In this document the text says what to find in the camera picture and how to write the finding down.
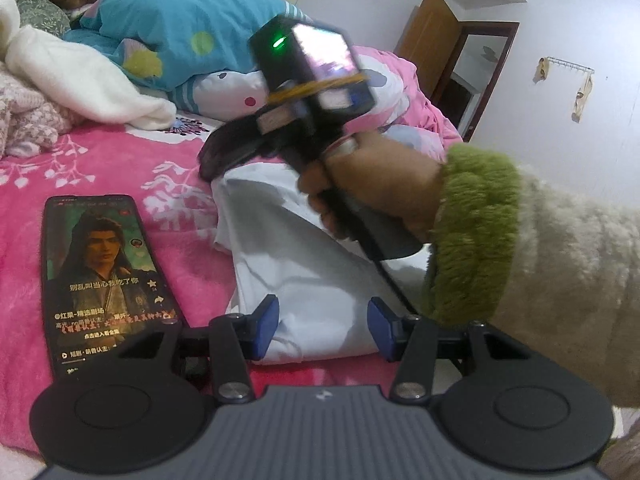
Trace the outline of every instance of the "smartphone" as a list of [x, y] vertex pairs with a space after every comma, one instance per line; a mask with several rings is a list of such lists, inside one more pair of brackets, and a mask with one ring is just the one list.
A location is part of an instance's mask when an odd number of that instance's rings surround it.
[[184, 316], [127, 195], [54, 196], [42, 229], [42, 314], [56, 377]]

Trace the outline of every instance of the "metal screw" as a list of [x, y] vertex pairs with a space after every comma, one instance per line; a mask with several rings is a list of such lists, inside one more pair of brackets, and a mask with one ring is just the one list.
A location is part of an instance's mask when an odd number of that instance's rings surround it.
[[224, 383], [219, 387], [220, 396], [228, 400], [241, 400], [249, 395], [251, 389], [244, 383]]
[[421, 399], [427, 394], [424, 386], [418, 383], [400, 383], [394, 388], [394, 391], [398, 397], [406, 400]]

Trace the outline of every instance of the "hand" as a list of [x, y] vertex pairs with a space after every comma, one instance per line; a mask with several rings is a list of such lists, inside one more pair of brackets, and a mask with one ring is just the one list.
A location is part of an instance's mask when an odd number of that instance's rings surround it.
[[[378, 132], [355, 138], [357, 150], [325, 161], [335, 185], [371, 208], [401, 218], [409, 231], [426, 241], [440, 206], [442, 165]], [[309, 195], [309, 205], [320, 213], [324, 226], [344, 238], [343, 227], [318, 197], [330, 187], [319, 162], [309, 165], [298, 180], [298, 189]]]

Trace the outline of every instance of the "camera screen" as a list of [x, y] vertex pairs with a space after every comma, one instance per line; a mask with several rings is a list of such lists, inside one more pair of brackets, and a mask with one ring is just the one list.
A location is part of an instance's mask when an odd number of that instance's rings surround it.
[[305, 54], [316, 80], [358, 73], [349, 47], [341, 34], [299, 23], [293, 34]]

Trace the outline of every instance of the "green fuzzy cuff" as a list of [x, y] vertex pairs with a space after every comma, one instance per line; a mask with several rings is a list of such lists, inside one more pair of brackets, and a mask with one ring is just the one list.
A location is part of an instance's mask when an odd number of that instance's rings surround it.
[[505, 155], [456, 144], [434, 230], [423, 312], [446, 326], [488, 320], [502, 297], [518, 237], [520, 175]]

